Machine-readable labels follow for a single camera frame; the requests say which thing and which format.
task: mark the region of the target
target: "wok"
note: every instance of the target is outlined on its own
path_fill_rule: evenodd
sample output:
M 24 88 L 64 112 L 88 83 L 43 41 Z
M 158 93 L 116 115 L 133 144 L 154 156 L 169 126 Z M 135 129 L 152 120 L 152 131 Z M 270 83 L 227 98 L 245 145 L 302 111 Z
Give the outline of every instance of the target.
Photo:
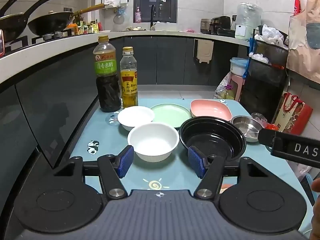
M 4 16 L 5 12 L 13 5 L 17 0 L 9 0 L 6 4 L 0 9 L 0 17 Z
M 98 4 L 89 8 L 72 12 L 49 12 L 47 15 L 40 16 L 28 23 L 29 29 L 37 36 L 44 36 L 49 33 L 63 31 L 71 22 L 73 17 L 86 12 L 92 12 L 104 8 L 104 4 Z
M 0 29 L 4 32 L 4 43 L 18 38 L 27 26 L 30 15 L 42 4 L 50 0 L 39 0 L 25 13 L 9 14 L 0 18 Z

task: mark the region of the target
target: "human hand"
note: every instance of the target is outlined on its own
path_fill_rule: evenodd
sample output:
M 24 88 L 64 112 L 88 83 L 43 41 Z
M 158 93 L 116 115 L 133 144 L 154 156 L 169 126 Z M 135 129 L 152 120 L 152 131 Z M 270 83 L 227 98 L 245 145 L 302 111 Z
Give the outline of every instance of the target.
M 311 189 L 314 192 L 320 192 L 320 178 L 315 179 L 311 184 Z M 309 240 L 320 239 L 320 197 L 316 200 L 313 206 L 313 218 L 312 218 L 312 232 Z

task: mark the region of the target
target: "table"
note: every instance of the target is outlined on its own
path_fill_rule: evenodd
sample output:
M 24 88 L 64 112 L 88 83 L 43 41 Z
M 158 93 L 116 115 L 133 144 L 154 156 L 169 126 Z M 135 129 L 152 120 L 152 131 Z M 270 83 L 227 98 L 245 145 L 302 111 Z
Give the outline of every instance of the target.
M 162 103 L 174 103 L 190 109 L 192 100 L 193 99 L 139 98 L 139 105 L 152 107 Z M 249 115 L 238 102 L 226 100 L 226 103 L 233 116 Z M 118 111 L 115 113 L 104 113 L 98 107 L 84 128 L 71 157 L 81 156 L 84 161 L 94 161 L 105 154 L 119 154 L 128 145 L 127 135 L 129 132 L 119 124 L 116 119 L 117 114 Z M 95 154 L 90 154 L 87 151 L 88 143 L 93 140 L 99 142 L 98 151 Z M 300 227 L 300 231 L 304 232 L 310 224 L 313 215 L 312 206 L 286 160 L 271 156 L 265 146 L 259 143 L 247 144 L 243 156 L 252 158 L 301 193 L 307 202 L 307 213 Z M 121 182 L 128 193 L 133 189 L 188 189 L 193 194 L 200 183 L 200 179 L 190 168 L 186 151 L 182 144 L 179 143 L 170 157 L 159 163 L 147 163 L 135 155 L 127 175 L 121 179 Z M 236 178 L 224 178 L 223 183 L 236 184 Z M 100 193 L 102 192 L 98 177 L 86 177 L 86 184 L 94 187 Z

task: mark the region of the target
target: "white bowl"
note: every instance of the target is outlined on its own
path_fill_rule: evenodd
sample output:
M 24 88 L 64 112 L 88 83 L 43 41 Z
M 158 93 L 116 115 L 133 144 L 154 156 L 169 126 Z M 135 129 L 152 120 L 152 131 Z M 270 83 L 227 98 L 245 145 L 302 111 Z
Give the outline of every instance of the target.
M 165 123 L 151 122 L 133 128 L 128 135 L 128 144 L 136 154 L 147 162 L 160 162 L 168 158 L 179 143 L 175 128 Z
M 118 121 L 124 129 L 131 131 L 136 126 L 152 122 L 154 117 L 155 113 L 150 108 L 131 106 L 118 114 Z

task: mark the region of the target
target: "pink bowl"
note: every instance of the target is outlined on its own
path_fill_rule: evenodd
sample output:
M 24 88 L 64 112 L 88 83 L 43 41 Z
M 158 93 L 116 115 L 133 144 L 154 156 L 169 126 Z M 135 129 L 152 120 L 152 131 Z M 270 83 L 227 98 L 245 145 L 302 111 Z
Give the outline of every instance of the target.
M 231 121 L 230 109 L 223 103 L 207 99 L 196 99 L 191 102 L 191 113 L 193 116 L 213 116 Z

